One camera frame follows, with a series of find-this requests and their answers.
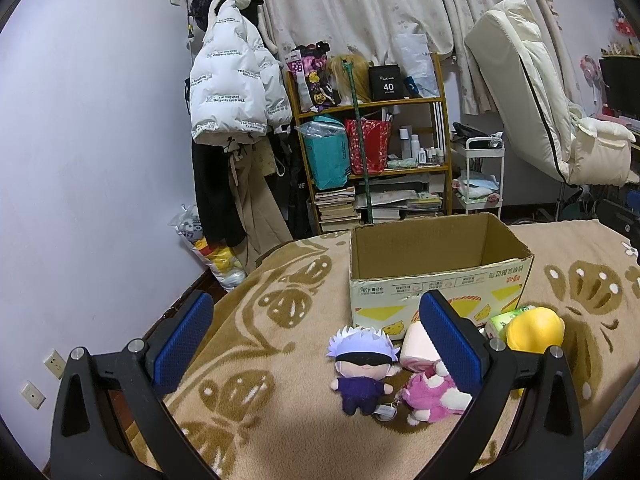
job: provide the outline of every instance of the jacket sleeve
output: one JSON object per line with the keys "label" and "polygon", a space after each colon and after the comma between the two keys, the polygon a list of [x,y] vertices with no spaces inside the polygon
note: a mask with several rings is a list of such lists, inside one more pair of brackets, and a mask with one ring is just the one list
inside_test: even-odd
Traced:
{"label": "jacket sleeve", "polygon": [[258,29],[250,24],[248,40],[252,45],[260,67],[260,77],[264,85],[264,97],[267,107],[267,122],[277,128],[291,122],[291,106],[287,91],[282,83],[280,63],[267,50]]}
{"label": "jacket sleeve", "polygon": [[266,134],[264,87],[254,50],[252,27],[232,2],[209,20],[204,44],[191,70],[193,139],[235,149]]}

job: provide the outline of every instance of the pink fan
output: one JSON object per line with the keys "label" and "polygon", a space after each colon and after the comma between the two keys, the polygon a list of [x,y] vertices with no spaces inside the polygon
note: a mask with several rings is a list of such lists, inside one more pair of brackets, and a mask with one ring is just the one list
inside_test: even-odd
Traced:
{"label": "pink fan", "polygon": [[580,68],[584,74],[584,78],[589,83],[589,86],[593,89],[593,103],[598,104],[598,95],[596,94],[596,86],[600,86],[602,83],[602,72],[600,66],[591,56],[582,56],[580,60]]}

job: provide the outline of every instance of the power socket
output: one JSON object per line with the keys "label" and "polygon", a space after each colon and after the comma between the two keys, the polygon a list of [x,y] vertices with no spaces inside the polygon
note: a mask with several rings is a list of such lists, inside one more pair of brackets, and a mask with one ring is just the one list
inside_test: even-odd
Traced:
{"label": "power socket", "polygon": [[65,372],[66,361],[54,350],[51,355],[44,360],[44,365],[59,379]]}
{"label": "power socket", "polygon": [[33,383],[31,383],[31,381],[27,381],[24,387],[20,390],[20,393],[36,410],[39,409],[40,406],[42,406],[42,403],[45,399],[45,396],[39,389],[33,386]]}

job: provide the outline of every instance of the pink stuffed animal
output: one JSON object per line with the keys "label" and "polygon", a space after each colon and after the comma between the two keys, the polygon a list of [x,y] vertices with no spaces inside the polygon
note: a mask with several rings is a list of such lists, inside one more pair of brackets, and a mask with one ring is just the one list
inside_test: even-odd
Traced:
{"label": "pink stuffed animal", "polygon": [[435,374],[422,372],[413,374],[409,382],[400,390],[400,397],[414,409],[407,417],[411,426],[419,422],[438,422],[449,415],[465,412],[471,395],[456,388],[442,361],[436,362]]}

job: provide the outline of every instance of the white tag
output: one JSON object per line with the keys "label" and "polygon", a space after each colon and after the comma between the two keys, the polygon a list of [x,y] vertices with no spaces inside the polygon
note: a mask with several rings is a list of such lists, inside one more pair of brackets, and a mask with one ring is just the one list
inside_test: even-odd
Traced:
{"label": "white tag", "polygon": [[382,422],[388,422],[390,420],[393,420],[397,412],[398,410],[396,410],[395,406],[390,406],[389,404],[379,404],[376,407],[376,411],[373,413],[377,416],[378,420]]}

